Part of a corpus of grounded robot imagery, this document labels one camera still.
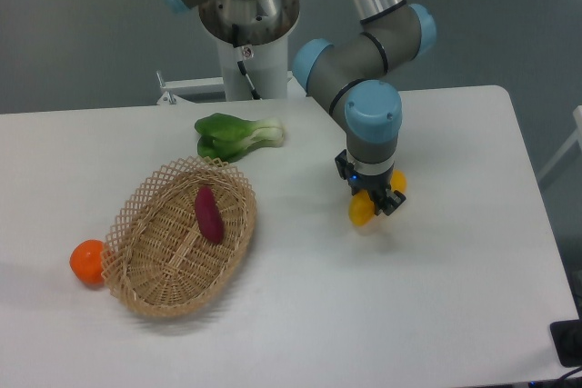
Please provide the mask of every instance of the woven basket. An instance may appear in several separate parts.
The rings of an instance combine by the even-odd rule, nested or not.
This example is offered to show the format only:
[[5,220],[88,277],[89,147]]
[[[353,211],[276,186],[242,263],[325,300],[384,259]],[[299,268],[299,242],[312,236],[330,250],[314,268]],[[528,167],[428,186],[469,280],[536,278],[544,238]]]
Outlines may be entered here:
[[[212,189],[225,225],[221,244],[210,243],[198,228],[194,200],[203,185]],[[105,239],[105,285],[136,313],[191,313],[232,275],[255,219],[255,194],[234,166],[198,157],[164,165],[125,202]]]

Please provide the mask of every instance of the green leafy vegetable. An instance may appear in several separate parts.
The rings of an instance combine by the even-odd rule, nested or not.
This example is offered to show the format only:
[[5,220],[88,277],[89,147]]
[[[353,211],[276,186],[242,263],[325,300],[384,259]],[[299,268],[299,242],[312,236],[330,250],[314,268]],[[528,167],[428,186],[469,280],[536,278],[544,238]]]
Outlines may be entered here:
[[234,162],[259,147],[283,144],[283,126],[278,118],[249,121],[226,114],[212,114],[196,122],[202,136],[198,154],[211,159]]

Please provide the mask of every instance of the white bracket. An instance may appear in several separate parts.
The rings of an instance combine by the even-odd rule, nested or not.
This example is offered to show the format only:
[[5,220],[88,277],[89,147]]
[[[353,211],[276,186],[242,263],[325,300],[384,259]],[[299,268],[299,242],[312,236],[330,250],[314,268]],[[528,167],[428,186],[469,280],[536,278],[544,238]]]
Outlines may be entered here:
[[548,188],[582,153],[582,106],[574,110],[577,129],[557,149],[537,174],[537,184]]

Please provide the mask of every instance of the yellow toy fruit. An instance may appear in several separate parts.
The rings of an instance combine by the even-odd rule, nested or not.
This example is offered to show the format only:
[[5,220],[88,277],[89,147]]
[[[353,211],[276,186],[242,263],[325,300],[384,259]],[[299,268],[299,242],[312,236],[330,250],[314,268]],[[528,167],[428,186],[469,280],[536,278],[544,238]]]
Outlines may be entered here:
[[366,190],[352,196],[349,203],[349,219],[355,226],[363,226],[374,216],[374,202],[370,200]]
[[400,170],[392,172],[392,179],[390,180],[392,191],[399,191],[404,194],[406,192],[406,176]]
[[[392,191],[399,191],[403,194],[406,191],[406,176],[404,176],[404,173],[400,170],[392,172],[390,185]],[[352,196],[348,215],[354,226],[363,226],[374,217],[374,202],[370,200],[366,190],[362,190]]]

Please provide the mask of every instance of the white table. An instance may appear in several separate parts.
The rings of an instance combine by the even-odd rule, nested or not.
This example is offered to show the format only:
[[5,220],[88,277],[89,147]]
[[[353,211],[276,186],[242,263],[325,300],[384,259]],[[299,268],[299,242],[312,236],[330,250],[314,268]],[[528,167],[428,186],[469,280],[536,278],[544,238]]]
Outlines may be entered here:
[[[356,230],[311,99],[0,116],[0,386],[458,387],[564,373],[548,325],[577,317],[507,93],[403,93],[395,214]],[[278,115],[286,145],[238,163],[259,220],[224,296],[154,322],[68,258],[103,238],[213,112]]]

